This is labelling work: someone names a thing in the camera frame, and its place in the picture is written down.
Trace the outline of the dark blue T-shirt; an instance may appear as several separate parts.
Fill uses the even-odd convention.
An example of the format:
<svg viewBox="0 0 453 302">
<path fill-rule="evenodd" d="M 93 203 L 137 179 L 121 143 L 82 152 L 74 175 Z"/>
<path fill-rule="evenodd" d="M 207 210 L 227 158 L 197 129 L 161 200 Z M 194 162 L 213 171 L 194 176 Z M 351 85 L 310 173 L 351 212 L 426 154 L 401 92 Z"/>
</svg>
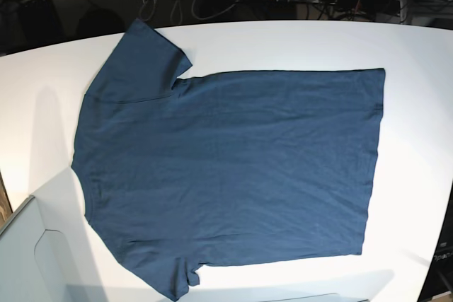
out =
<svg viewBox="0 0 453 302">
<path fill-rule="evenodd" d="M 117 262 L 177 301 L 203 265 L 360 255 L 385 71 L 190 67 L 135 21 L 84 96 L 71 166 Z"/>
</svg>

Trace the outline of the grey partition panel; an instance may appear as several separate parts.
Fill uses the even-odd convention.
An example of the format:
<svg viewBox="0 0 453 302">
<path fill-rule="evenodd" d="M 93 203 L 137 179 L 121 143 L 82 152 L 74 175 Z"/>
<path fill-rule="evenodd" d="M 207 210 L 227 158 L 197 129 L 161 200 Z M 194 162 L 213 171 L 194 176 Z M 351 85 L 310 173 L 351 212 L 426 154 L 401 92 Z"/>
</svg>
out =
<svg viewBox="0 0 453 302">
<path fill-rule="evenodd" d="M 34 196 L 1 227 L 1 300 L 107 300 L 100 286 L 83 281 L 66 236 L 45 226 Z"/>
</svg>

